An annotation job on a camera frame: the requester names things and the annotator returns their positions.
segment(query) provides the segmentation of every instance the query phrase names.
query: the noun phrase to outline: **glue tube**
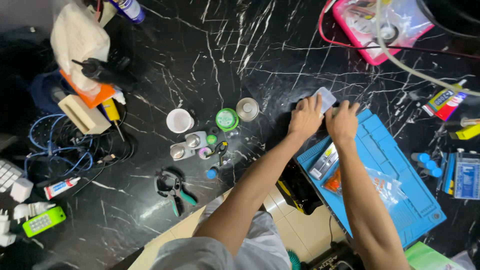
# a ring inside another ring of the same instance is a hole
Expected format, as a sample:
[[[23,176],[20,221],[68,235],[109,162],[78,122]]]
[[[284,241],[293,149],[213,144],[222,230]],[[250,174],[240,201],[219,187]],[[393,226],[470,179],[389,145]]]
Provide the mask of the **glue tube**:
[[[462,85],[467,80],[461,80],[459,83],[454,84],[458,88],[462,88]],[[422,106],[422,109],[430,116],[436,115],[443,121],[447,121],[450,115],[458,108],[458,105],[467,97],[465,93],[455,93],[450,89],[443,89],[438,92],[427,104]]]
[[[80,177],[77,178],[69,178],[65,181],[58,182],[54,185],[47,186],[44,188],[45,190],[45,196],[47,197],[48,200],[52,199],[56,195],[64,192],[65,190],[73,187],[78,183],[78,180],[80,180]]]

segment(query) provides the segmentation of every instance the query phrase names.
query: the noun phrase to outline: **red and white glue tube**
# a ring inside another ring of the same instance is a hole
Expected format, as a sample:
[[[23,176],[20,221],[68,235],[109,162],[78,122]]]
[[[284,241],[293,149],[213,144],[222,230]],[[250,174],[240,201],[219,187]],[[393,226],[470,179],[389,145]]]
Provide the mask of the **red and white glue tube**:
[[[78,183],[78,180],[80,180],[80,177],[77,178],[69,178],[65,181],[58,182],[56,184],[53,184],[51,186],[47,186],[44,188],[45,190],[45,196],[47,196],[47,199],[52,199],[56,195],[64,192],[65,190],[73,187]]]

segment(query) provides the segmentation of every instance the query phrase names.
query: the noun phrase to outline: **green handled pliers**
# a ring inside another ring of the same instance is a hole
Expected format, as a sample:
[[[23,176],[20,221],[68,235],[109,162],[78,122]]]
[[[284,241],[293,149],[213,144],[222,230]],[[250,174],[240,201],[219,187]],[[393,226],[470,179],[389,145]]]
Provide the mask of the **green handled pliers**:
[[[176,172],[170,170],[162,170],[155,177],[155,191],[162,197],[168,198],[172,202],[173,212],[178,217],[182,214],[183,198],[193,206],[197,205],[197,201],[183,191],[182,177]]]

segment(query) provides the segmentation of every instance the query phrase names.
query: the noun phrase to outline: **screwdriver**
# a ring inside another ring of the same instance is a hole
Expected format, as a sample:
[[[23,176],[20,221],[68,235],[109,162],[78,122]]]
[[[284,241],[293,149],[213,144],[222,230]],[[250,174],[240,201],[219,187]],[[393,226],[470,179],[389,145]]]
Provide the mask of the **screwdriver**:
[[[110,119],[110,121],[113,121],[113,123],[116,125],[120,133],[121,140],[125,141],[125,139],[123,138],[123,134],[120,131],[119,124],[117,122],[117,120],[120,120],[120,115],[119,115],[119,111],[117,110],[117,107],[115,107],[115,103],[113,102],[113,99],[109,98],[105,100],[104,102],[102,102],[102,106],[103,106],[103,109],[105,110],[105,113],[107,114],[108,119]]]

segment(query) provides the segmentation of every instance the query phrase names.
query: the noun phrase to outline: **white keyboard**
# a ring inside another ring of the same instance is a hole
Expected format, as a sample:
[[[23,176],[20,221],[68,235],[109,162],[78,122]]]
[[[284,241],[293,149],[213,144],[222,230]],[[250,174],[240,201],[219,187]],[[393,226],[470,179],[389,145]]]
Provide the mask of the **white keyboard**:
[[[13,185],[23,171],[7,160],[0,160],[0,192],[5,192]]]

